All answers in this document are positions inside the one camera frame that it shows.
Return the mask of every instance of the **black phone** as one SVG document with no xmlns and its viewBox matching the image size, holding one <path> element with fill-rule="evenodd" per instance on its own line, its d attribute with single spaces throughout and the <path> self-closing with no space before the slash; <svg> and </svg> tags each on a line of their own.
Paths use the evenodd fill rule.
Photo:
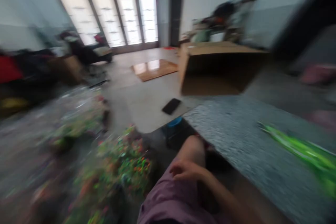
<svg viewBox="0 0 336 224">
<path fill-rule="evenodd" d="M 171 99 L 166 106 L 163 107 L 162 111 L 168 115 L 171 115 L 175 109 L 180 105 L 181 101 L 178 99 Z"/>
</svg>

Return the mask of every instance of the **frosted glass panel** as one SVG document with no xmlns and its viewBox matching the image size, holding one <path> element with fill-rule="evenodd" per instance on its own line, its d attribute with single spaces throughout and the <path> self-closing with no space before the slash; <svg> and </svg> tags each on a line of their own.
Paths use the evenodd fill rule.
<svg viewBox="0 0 336 224">
<path fill-rule="evenodd" d="M 124 46 L 125 40 L 120 27 L 114 0 L 92 0 L 110 47 Z"/>
<path fill-rule="evenodd" d="M 128 44 L 140 44 L 142 41 L 135 0 L 117 1 Z"/>
<path fill-rule="evenodd" d="M 84 45 L 94 44 L 100 32 L 88 0 L 61 0 Z"/>
<path fill-rule="evenodd" d="M 156 0 L 139 0 L 145 42 L 158 41 Z"/>
</svg>

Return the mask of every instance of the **green object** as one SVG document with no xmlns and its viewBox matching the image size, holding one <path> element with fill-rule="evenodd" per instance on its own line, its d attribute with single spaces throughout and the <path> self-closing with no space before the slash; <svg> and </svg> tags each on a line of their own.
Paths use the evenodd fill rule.
<svg viewBox="0 0 336 224">
<path fill-rule="evenodd" d="M 308 141 L 288 136 L 262 123 L 260 128 L 288 151 L 299 157 L 314 172 L 326 192 L 336 199 L 336 155 Z"/>
<path fill-rule="evenodd" d="M 211 30 L 200 30 L 200 31 L 198 31 L 191 38 L 191 42 L 193 42 L 193 43 L 208 42 L 209 39 L 210 39 L 210 32 L 211 32 Z"/>
</svg>

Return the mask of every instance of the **glass door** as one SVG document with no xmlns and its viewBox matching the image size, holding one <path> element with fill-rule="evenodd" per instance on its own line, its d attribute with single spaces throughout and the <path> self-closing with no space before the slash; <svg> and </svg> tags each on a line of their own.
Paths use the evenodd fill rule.
<svg viewBox="0 0 336 224">
<path fill-rule="evenodd" d="M 157 0 L 61 0 L 85 45 L 104 33 L 117 54 L 159 47 Z"/>
</svg>

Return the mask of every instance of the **speckled surface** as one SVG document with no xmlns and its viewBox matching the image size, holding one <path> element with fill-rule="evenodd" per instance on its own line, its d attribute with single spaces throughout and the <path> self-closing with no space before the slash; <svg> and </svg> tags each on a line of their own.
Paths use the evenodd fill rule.
<svg viewBox="0 0 336 224">
<path fill-rule="evenodd" d="M 245 96 L 217 96 L 184 114 L 238 171 L 294 223 L 329 223 L 334 202 L 296 156 L 257 122 L 336 152 L 335 136 L 297 116 Z"/>
</svg>

